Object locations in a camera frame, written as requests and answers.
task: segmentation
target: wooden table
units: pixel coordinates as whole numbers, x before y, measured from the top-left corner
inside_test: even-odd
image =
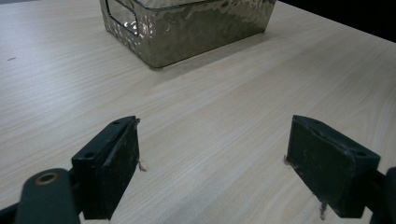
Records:
[[[107,33],[97,0],[0,6],[0,202],[136,115],[141,159],[111,223],[341,219],[283,163],[294,114],[396,165],[396,45],[281,2],[264,35],[151,70]]]

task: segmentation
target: silver textured box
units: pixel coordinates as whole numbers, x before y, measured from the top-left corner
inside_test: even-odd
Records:
[[[265,31],[276,0],[100,0],[106,29],[159,68]]]

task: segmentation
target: black plastic part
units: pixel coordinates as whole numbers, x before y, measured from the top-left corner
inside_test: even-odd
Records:
[[[361,217],[367,179],[380,157],[328,125],[294,116],[287,160],[309,189],[339,217]]]
[[[15,223],[15,216],[17,215],[18,204],[14,203],[11,206],[0,210],[0,223],[13,224]]]
[[[396,223],[396,167],[387,171],[385,178],[385,198],[389,208],[390,217],[393,223]]]
[[[50,169],[30,177],[23,185],[16,223],[79,223],[69,173]]]
[[[72,158],[86,219],[111,219],[117,208],[139,161],[138,122],[135,116],[111,122]]]
[[[361,197],[364,200],[364,204],[373,211],[370,223],[392,223],[385,194],[386,181],[385,176],[378,171],[361,179],[363,183],[361,185]]]

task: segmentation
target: dark background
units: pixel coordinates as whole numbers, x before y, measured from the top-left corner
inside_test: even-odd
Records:
[[[396,0],[280,0],[396,43]]]

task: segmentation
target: hammered metal basket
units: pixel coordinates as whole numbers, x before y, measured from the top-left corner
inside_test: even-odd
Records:
[[[159,68],[263,33],[276,0],[100,0],[106,29]]]

